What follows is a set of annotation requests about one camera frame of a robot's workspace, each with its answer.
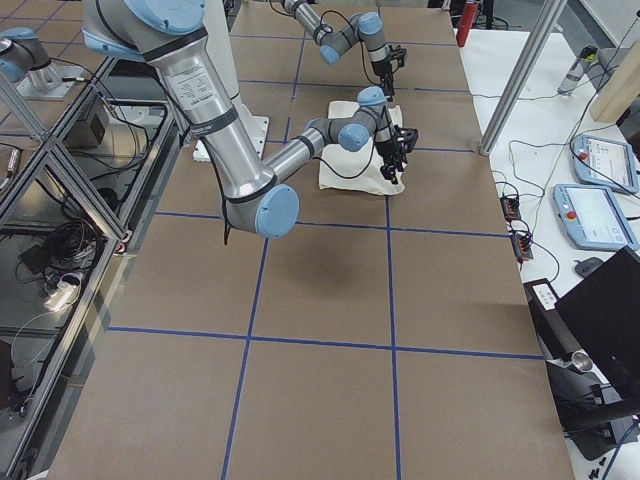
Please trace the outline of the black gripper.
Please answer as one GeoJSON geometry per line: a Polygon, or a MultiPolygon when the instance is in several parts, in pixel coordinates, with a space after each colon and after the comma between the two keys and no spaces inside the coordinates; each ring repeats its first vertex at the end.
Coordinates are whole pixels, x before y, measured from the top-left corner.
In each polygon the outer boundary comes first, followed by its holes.
{"type": "Polygon", "coordinates": [[[387,140],[377,143],[377,153],[383,160],[380,172],[391,184],[398,184],[397,171],[403,172],[406,160],[406,148],[402,141],[387,140]]]}
{"type": "Polygon", "coordinates": [[[373,73],[378,77],[378,84],[382,85],[383,93],[387,99],[393,99],[395,95],[394,63],[395,60],[391,57],[371,62],[373,73]]]}

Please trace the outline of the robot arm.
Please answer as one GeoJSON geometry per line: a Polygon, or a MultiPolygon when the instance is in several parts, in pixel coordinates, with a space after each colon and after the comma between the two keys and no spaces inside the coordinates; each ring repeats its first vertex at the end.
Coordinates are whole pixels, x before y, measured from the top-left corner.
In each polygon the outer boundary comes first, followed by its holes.
{"type": "Polygon", "coordinates": [[[388,105],[395,93],[394,70],[403,67],[406,51],[386,41],[376,12],[356,14],[336,31],[308,2],[283,2],[327,63],[361,44],[380,81],[359,92],[352,116],[313,120],[280,151],[262,159],[207,51],[205,2],[85,1],[82,6],[89,49],[156,70],[166,97],[210,156],[226,229],[264,238],[287,234],[298,218],[299,197],[285,181],[328,145],[357,152],[373,144],[383,161],[382,177],[395,183],[416,144],[417,131],[394,122],[388,105]]]}
{"type": "Polygon", "coordinates": [[[405,66],[407,49],[387,41],[379,13],[354,14],[346,20],[341,30],[335,30],[313,9],[309,1],[280,1],[280,4],[284,12],[296,19],[310,34],[327,64],[335,64],[352,47],[361,45],[368,54],[373,74],[377,76],[376,81],[368,80],[379,86],[389,101],[393,99],[394,75],[405,66]]]}

